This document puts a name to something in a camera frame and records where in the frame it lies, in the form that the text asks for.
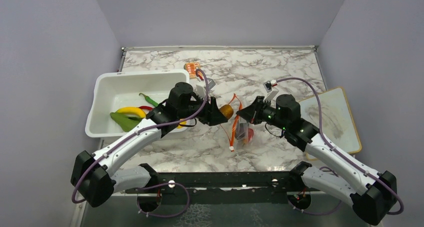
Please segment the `red bell pepper toy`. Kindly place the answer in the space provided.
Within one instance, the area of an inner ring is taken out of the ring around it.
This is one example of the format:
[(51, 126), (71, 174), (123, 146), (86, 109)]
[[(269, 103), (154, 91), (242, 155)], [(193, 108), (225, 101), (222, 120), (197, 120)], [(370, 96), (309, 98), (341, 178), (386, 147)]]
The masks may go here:
[(253, 136), (254, 136), (254, 130), (252, 128), (248, 128), (245, 133), (243, 143), (248, 144), (252, 140)]

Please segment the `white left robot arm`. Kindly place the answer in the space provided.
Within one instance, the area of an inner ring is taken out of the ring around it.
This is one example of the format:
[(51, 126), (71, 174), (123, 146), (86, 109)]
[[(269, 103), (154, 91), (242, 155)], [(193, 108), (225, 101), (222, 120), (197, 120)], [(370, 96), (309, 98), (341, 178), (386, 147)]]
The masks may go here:
[(91, 207), (98, 207), (112, 194), (133, 188), (136, 184), (147, 193), (155, 190), (157, 178), (141, 166), (127, 172), (119, 168), (184, 121), (195, 119), (208, 126), (226, 123), (228, 117), (220, 111), (216, 98), (209, 96), (211, 86), (206, 79), (199, 82), (198, 87), (203, 89), (203, 95), (199, 95), (191, 84), (176, 83), (168, 97), (127, 134), (94, 153), (85, 150), (79, 153), (70, 179), (74, 187), (72, 202), (79, 204), (86, 201)]

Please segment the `brown kiwi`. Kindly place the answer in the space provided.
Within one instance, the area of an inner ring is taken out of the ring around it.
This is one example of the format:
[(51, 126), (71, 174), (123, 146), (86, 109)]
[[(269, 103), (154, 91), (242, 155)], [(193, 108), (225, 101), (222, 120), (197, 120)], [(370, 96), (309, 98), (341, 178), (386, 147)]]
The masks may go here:
[(225, 116), (227, 120), (231, 119), (234, 115), (234, 109), (230, 104), (223, 105), (219, 111)]

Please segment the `dark green avocado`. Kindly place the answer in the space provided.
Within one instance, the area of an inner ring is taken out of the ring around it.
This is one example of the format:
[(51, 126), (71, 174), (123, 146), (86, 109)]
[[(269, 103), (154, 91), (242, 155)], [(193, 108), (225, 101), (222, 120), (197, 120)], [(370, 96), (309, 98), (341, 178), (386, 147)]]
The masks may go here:
[(238, 122), (235, 129), (235, 138), (237, 140), (244, 139), (248, 128), (249, 124), (247, 122)]

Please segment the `green chili pepper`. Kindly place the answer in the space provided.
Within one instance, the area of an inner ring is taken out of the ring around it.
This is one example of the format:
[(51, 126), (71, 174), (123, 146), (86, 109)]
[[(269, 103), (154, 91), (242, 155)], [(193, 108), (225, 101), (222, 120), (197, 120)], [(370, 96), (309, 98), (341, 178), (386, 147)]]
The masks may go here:
[(144, 93), (139, 93), (139, 96), (143, 97), (144, 100), (147, 103), (151, 104), (153, 107), (157, 107), (158, 106), (158, 103), (155, 100), (153, 100), (150, 96), (148, 96), (148, 95), (146, 95)]

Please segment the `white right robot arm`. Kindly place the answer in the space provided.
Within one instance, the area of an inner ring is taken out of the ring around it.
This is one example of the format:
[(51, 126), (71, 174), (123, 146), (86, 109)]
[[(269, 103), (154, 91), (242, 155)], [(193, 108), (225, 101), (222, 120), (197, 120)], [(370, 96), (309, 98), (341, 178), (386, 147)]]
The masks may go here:
[(347, 205), (366, 223), (376, 226), (397, 202), (397, 179), (389, 171), (379, 172), (332, 145), (317, 126), (301, 116), (301, 106), (290, 94), (279, 95), (276, 106), (264, 96), (237, 111), (251, 124), (266, 123), (281, 129), (294, 147), (312, 154), (335, 171), (334, 176), (307, 164), (288, 177), (289, 186), (300, 191), (309, 187), (323, 191)]

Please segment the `clear orange-zipper zip bag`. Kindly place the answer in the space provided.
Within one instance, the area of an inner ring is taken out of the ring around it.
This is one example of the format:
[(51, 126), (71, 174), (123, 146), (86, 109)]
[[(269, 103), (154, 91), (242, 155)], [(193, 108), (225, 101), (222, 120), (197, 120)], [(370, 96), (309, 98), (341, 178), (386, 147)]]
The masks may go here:
[(234, 153), (237, 148), (248, 145), (254, 136), (254, 130), (250, 124), (236, 114), (243, 108), (243, 102), (234, 93), (232, 99), (219, 110), (229, 121), (228, 124), (220, 124), (228, 138), (228, 148)]

